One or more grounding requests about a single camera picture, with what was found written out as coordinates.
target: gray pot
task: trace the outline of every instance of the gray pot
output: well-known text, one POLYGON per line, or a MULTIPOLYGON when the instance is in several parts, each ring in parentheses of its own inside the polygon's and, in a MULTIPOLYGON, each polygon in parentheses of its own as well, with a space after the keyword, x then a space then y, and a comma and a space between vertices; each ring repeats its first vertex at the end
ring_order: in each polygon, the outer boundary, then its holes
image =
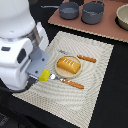
POLYGON ((65 2, 60 6, 41 6, 42 8, 59 8, 60 17, 72 20, 79 16, 79 5, 75 2, 65 2))
POLYGON ((102 20, 104 12, 104 0, 103 3, 89 2, 83 5, 82 8, 82 21, 87 24, 97 24, 102 20))

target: knife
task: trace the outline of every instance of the knife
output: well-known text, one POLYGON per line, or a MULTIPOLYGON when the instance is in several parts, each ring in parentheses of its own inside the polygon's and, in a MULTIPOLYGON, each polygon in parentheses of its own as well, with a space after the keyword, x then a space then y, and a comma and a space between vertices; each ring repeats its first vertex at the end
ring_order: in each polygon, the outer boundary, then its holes
POLYGON ((90 58, 90 57, 86 57, 86 56, 82 56, 82 55, 76 55, 76 54, 73 54, 73 53, 69 53, 69 52, 65 52, 63 50, 57 50, 63 54, 66 54, 66 55, 75 55, 77 56, 79 59, 83 59, 83 60, 87 60, 87 61, 90 61, 90 62, 93 62, 95 63, 96 62, 96 59, 93 59, 93 58, 90 58))

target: toy food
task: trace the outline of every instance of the toy food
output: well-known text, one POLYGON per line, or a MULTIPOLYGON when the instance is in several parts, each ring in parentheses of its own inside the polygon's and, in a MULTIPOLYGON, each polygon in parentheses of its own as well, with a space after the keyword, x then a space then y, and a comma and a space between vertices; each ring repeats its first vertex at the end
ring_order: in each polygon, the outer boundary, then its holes
POLYGON ((70 59, 67 59, 65 57, 62 57, 59 59, 59 61, 57 62, 57 67, 62 68, 66 71, 69 71, 73 74, 76 74, 77 71, 80 68, 80 64, 77 62, 74 62, 70 59))

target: plate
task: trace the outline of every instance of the plate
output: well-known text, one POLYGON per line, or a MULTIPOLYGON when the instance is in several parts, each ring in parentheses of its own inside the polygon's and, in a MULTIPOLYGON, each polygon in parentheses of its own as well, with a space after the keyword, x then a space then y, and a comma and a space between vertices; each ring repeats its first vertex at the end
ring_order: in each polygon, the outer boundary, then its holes
POLYGON ((55 70, 56 70, 56 73, 57 73, 59 76, 61 76, 62 78, 74 78, 74 77, 77 77, 77 76, 81 73, 81 71, 82 71, 82 63, 81 63, 80 59, 79 59, 78 57, 72 56, 72 55, 65 55, 65 56, 61 56, 61 57, 58 58, 58 59, 56 60, 56 62, 55 62, 55 70), (62 69, 62 68, 57 67, 57 62, 59 61, 59 59, 60 59, 61 57, 66 57, 66 58, 68 58, 68 59, 70 59, 70 60, 73 60, 74 62, 77 62, 77 63, 80 64, 80 68, 79 68, 79 70, 77 71, 76 74, 73 74, 73 73, 71 73, 71 72, 68 72, 68 71, 62 69))

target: bread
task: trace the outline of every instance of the bread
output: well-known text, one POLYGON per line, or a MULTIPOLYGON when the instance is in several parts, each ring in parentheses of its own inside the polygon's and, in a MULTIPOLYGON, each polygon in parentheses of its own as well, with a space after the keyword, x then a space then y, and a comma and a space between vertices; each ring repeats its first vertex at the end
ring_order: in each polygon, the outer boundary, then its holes
POLYGON ((62 57, 59 59, 59 61, 57 62, 57 67, 62 68, 66 71, 69 71, 73 74, 76 74, 77 71, 80 68, 80 64, 77 62, 74 62, 70 59, 67 59, 65 57, 62 57))

